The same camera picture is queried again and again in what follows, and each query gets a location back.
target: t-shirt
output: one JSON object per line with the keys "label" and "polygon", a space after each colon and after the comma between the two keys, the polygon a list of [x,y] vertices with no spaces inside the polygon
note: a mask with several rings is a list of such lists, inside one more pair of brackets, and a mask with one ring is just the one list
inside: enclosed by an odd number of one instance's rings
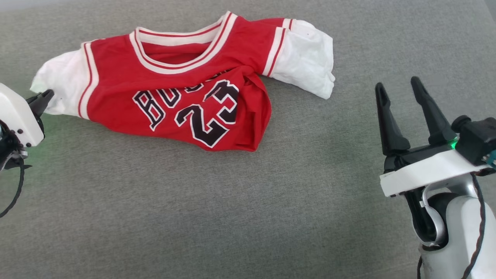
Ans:
{"label": "t-shirt", "polygon": [[31,90],[53,89],[49,114],[206,150],[256,150],[270,118],[258,74],[324,99],[333,85],[332,38],[295,19],[248,21],[227,12],[190,33],[138,27],[83,43],[46,62]]}

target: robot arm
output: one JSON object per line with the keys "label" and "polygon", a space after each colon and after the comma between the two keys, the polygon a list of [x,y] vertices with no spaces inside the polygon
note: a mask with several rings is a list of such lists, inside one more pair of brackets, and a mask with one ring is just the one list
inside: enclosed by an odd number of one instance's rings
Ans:
{"label": "robot arm", "polygon": [[21,168],[17,193],[10,205],[2,212],[3,217],[15,204],[24,180],[26,148],[37,146],[44,138],[44,127],[40,117],[54,96],[47,90],[27,100],[0,83],[0,171]]}
{"label": "robot arm", "polygon": [[[386,156],[382,190],[387,197],[405,197],[426,278],[494,278],[496,219],[475,175],[495,173],[496,120],[461,116],[450,127],[420,79],[413,77],[411,84],[431,134],[429,145],[417,148],[401,135],[384,86],[375,88]],[[433,194],[440,189],[447,192]]]}

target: gray couch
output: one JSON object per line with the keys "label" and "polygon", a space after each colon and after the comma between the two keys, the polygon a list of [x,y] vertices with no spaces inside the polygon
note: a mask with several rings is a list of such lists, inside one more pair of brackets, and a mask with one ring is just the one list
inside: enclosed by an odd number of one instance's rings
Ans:
{"label": "gray couch", "polygon": [[[0,219],[2,279],[413,279],[408,207],[379,185],[375,84],[412,146],[428,137],[413,75],[449,121],[496,114],[496,23],[483,0],[1,0],[0,10],[0,82],[25,97],[43,62],[81,42],[136,26],[192,31],[226,10],[313,23],[334,38],[336,76],[329,100],[264,78],[273,114],[254,153],[45,115],[22,195]],[[0,205],[17,175],[2,173]],[[481,183],[496,209],[496,177]]]}

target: green led light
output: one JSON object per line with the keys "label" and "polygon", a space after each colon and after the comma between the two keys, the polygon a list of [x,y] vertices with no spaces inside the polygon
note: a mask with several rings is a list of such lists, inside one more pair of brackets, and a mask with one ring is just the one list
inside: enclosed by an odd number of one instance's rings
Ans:
{"label": "green led light", "polygon": [[448,144],[451,146],[452,149],[455,149],[457,143],[458,143],[458,139],[452,139],[448,141]]}

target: printed number 23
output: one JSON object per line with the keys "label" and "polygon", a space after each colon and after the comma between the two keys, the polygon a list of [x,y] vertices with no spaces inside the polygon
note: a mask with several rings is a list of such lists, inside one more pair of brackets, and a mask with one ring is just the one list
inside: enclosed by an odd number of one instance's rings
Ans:
{"label": "printed number 23", "polygon": [[[220,80],[213,88],[205,95],[203,101],[209,97],[213,97],[220,104],[224,104],[227,99],[234,103],[231,107],[226,105],[217,113],[224,124],[236,123],[236,107],[238,105],[239,89],[231,84],[228,80]],[[189,116],[189,124],[191,126],[191,133],[195,140],[201,141],[210,148],[213,148],[220,139],[229,131],[216,119],[212,118],[205,128],[205,119],[203,116],[203,108],[200,105],[193,104],[176,114],[176,124],[181,127],[187,122]]]}

